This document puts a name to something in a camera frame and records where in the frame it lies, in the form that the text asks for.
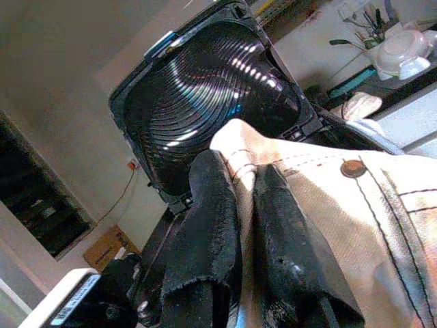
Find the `cardboard box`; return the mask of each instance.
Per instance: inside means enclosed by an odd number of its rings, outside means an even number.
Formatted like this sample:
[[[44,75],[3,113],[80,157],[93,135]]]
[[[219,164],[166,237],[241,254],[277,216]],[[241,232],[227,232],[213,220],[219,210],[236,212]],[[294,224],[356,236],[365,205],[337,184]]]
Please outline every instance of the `cardboard box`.
[[[132,241],[130,241],[126,234],[116,225],[100,237],[100,239],[83,254],[83,257],[91,268],[95,268],[101,273],[122,247],[126,249],[126,254],[132,252],[139,254],[139,250]]]

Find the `beige fabric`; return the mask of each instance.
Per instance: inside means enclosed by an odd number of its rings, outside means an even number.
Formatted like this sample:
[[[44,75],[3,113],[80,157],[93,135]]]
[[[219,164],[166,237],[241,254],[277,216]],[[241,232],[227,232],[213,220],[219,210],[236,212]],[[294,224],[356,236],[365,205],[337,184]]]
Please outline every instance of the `beige fabric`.
[[[241,120],[224,126],[210,148],[226,160],[238,198],[245,319],[239,327],[262,327],[252,289],[252,190],[257,166],[268,163],[281,169],[300,207],[326,237],[366,327],[435,327],[435,160],[268,139]],[[361,177],[341,173],[350,159],[364,162]]]

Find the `electrical cable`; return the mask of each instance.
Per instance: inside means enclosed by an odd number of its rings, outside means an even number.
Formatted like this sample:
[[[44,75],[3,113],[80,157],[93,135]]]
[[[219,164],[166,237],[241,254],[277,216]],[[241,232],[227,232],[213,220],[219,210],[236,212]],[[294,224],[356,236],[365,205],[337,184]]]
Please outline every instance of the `electrical cable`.
[[[108,215],[109,215],[109,213],[111,213],[112,212],[112,210],[120,203],[120,201],[123,199],[123,197],[125,196],[125,194],[126,194],[126,192],[127,192],[127,190],[128,190],[128,188],[129,188],[129,186],[130,186],[130,183],[132,182],[132,179],[133,179],[133,177],[134,177],[134,175],[135,175],[135,170],[133,169],[132,170],[132,174],[130,175],[130,178],[129,178],[129,181],[128,181],[128,184],[124,187],[124,190],[123,190],[123,192],[122,192],[122,194],[120,195],[120,197],[118,197],[118,199],[117,199],[117,201],[114,203],[114,205],[112,205],[112,207],[101,217],[101,218],[99,218],[99,220],[97,220],[97,222],[96,222],[96,225],[94,226],[94,227],[96,227],[96,226],[98,226],[98,224],[105,218],[105,217],[107,217]]]

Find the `open lid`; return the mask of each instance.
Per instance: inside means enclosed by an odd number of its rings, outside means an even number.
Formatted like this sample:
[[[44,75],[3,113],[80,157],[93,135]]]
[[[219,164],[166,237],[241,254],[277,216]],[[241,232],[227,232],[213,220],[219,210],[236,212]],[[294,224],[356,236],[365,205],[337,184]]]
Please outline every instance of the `open lid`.
[[[230,119],[267,137],[310,132],[315,112],[285,74],[246,3],[221,1],[155,44],[110,106],[152,185],[178,213],[191,202],[191,162]]]

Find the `label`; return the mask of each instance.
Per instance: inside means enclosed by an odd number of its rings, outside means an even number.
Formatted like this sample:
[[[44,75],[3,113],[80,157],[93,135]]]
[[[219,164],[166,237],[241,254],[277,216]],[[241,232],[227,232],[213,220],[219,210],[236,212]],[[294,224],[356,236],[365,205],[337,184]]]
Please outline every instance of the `label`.
[[[88,295],[90,290],[94,287],[99,279],[100,275],[89,276],[85,283],[82,285],[82,287],[80,287],[79,290],[76,292],[76,294],[74,294],[73,297],[68,301],[68,303],[65,304],[65,306],[62,308],[62,310],[58,312],[56,317],[52,320],[51,325],[60,326],[64,322],[66,322],[71,313],[73,313],[74,309],[76,309],[81,301],[85,298],[85,296]]]

